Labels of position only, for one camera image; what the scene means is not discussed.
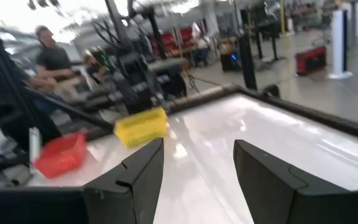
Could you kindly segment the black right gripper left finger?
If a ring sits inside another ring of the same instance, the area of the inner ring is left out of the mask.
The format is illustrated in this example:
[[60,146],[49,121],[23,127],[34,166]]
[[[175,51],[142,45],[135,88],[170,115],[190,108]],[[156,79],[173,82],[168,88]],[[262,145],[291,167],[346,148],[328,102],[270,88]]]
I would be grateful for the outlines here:
[[0,224],[153,224],[163,138],[81,187],[0,188]]

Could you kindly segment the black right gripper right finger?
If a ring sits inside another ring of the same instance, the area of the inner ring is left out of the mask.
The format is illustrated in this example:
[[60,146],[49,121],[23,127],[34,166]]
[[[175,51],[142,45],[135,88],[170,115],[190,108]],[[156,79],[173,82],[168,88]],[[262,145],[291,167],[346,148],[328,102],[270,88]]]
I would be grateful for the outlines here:
[[255,224],[358,224],[358,190],[346,190],[243,140],[237,179]]

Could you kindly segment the red plastic basket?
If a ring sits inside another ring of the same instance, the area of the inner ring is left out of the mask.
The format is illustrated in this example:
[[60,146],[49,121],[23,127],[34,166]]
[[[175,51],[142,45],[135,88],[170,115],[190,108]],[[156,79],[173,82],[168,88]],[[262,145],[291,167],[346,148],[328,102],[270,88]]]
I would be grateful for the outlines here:
[[52,179],[79,168],[86,152],[85,133],[76,132],[48,142],[33,165],[44,177]]

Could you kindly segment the yellow plastic basket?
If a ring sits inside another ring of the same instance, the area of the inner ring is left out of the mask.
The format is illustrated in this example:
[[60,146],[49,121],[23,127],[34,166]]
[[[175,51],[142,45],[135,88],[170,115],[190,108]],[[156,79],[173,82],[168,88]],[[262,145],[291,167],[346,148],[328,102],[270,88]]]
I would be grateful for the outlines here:
[[145,110],[115,122],[114,134],[125,145],[135,147],[166,135],[167,115],[162,107]]

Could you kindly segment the red tool chest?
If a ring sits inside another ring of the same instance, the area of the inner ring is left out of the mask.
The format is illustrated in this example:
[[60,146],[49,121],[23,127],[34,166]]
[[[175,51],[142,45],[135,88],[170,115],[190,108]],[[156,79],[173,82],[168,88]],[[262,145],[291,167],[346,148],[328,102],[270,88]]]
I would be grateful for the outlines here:
[[326,47],[315,47],[295,55],[296,74],[306,76],[327,66]]

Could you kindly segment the person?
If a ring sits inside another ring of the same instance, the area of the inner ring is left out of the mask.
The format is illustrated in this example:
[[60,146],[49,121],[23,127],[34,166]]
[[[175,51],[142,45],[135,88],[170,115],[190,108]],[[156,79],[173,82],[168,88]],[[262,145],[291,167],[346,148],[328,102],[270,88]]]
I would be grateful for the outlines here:
[[57,45],[48,27],[38,26],[35,34],[41,48],[35,58],[36,76],[29,78],[29,84],[46,92],[66,93],[60,82],[76,76],[68,54]]
[[210,39],[204,32],[198,27],[197,23],[192,24],[192,36],[193,42],[197,49],[194,56],[195,67],[199,67],[201,63],[206,67],[208,65],[208,52],[210,49]]

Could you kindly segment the white standing kiosk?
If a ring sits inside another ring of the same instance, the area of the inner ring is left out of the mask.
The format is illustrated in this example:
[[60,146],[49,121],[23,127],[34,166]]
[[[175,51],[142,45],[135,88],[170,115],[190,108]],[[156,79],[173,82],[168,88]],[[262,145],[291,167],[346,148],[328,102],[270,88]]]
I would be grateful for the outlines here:
[[328,75],[332,80],[343,80],[353,76],[353,73],[346,70],[346,50],[347,50],[347,11],[338,9],[333,11],[331,24],[331,43],[332,43],[332,71]]

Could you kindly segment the red storage cabinets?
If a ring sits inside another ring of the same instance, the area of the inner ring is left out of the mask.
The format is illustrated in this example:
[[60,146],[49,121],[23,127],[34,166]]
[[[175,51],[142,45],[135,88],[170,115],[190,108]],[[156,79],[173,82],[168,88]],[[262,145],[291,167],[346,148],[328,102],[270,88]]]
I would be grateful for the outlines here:
[[160,34],[162,47],[168,58],[184,57],[188,60],[193,59],[196,45],[193,41],[191,27],[172,29],[171,31]]

